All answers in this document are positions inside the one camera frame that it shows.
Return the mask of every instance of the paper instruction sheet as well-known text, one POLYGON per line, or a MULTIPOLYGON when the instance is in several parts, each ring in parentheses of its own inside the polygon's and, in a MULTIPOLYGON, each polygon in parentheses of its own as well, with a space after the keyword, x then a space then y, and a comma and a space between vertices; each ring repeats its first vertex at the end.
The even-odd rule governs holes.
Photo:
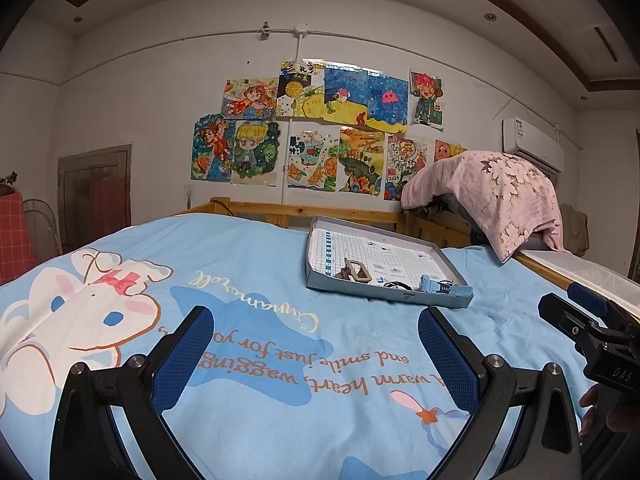
POLYGON ((373 278, 371 285, 403 282, 417 290, 424 274, 438 281, 447 279, 425 252, 325 229, 314 229, 311 233, 310 257, 313 270, 327 276, 340 272, 345 258, 362 262, 373 278))

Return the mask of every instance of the wall outlet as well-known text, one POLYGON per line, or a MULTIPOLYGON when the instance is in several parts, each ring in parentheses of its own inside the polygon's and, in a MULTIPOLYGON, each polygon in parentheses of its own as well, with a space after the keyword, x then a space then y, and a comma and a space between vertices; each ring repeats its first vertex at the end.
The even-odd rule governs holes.
POLYGON ((184 185, 184 199, 188 200, 191 198, 193 201, 193 184, 185 184, 184 185))

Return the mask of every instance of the drawing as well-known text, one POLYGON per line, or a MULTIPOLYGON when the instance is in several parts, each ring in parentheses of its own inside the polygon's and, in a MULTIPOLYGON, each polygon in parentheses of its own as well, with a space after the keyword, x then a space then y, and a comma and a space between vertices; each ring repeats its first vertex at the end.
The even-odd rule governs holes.
POLYGON ((311 82, 316 67, 309 60, 283 61, 280 65, 278 81, 278 117, 293 117, 295 108, 300 104, 297 99, 311 90, 311 82))
POLYGON ((401 406, 416 412, 415 414, 422 420, 422 428, 427 432, 427 440, 441 457, 447 454, 469 420, 469 414, 460 410, 448 412, 443 412, 440 408, 427 410, 411 395, 400 390, 393 390, 390 395, 401 406))
POLYGON ((268 119, 276 115, 278 78, 228 79, 222 114, 229 119, 268 119))
POLYGON ((442 79, 411 72, 411 94, 419 98, 415 106, 415 122, 442 129, 444 126, 444 104, 440 100, 444 95, 442 79))
POLYGON ((324 60, 303 59, 302 63, 283 61, 280 75, 280 83, 286 83, 284 84, 284 92, 281 92, 280 84, 278 85, 279 97, 276 115, 319 119, 324 111, 324 60), (284 80, 282 80, 283 72, 287 72, 284 80), (308 85, 303 74, 310 76, 308 85))
POLYGON ((388 75, 369 73, 367 126, 390 134, 404 134, 409 83, 388 75))
POLYGON ((236 130, 231 182, 275 186, 279 137, 280 127, 276 122, 241 123, 236 130))
POLYGON ((436 162, 443 158, 451 158, 452 156, 456 156, 462 152, 466 152, 466 148, 453 144, 452 142, 436 140, 435 148, 433 150, 433 161, 436 162))
POLYGON ((222 114, 207 115, 193 127, 191 179, 228 182, 231 180, 231 147, 236 121, 222 114))
POLYGON ((385 134, 343 126, 338 160, 347 177, 340 191, 379 194, 385 165, 385 134))
POLYGON ((331 123, 367 123, 369 73, 352 65, 327 64, 324 68, 324 111, 331 123))
POLYGON ((425 167, 427 144, 420 140, 389 136, 386 149, 385 200, 400 200, 404 184, 425 167))
POLYGON ((335 191, 338 168, 337 128, 320 134, 302 132, 289 139, 289 187, 335 191))

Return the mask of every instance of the hand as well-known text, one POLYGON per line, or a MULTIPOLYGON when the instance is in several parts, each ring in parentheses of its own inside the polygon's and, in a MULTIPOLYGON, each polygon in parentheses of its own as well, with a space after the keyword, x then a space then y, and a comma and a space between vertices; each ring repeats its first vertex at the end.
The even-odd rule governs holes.
MULTIPOLYGON (((582 418, 582 429, 580 430, 580 438, 585 437, 593 427, 593 421, 596 416, 596 403, 598 402, 598 392, 600 391, 600 385, 594 384, 587 392, 580 398, 578 404, 581 408, 590 406, 589 411, 584 414, 582 418)), ((640 427, 640 404, 633 404, 630 406, 623 406, 621 408, 614 408, 607 413, 607 427, 611 431, 617 433, 629 433, 635 428, 640 427)))

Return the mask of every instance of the anime girl drawing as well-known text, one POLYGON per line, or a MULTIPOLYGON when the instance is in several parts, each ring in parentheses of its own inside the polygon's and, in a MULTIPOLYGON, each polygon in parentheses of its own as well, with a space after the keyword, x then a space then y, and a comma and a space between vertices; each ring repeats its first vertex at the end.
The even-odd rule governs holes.
POLYGON ((422 428, 427 433, 427 440, 441 457, 447 454, 469 420, 469 414, 460 410, 449 410, 448 412, 443 412, 440 408, 427 410, 411 395, 401 390, 393 390, 390 395, 401 406, 414 410, 415 415, 420 418, 422 428))
POLYGON ((442 79, 411 72, 411 93, 419 97, 414 119, 418 124, 442 126, 442 110, 436 100, 444 95, 442 79))
POLYGON ((194 127, 191 177, 196 180, 229 181, 236 121, 221 114, 202 117, 194 127))
POLYGON ((226 118, 263 119, 276 112, 278 79, 229 79, 222 113, 226 118))

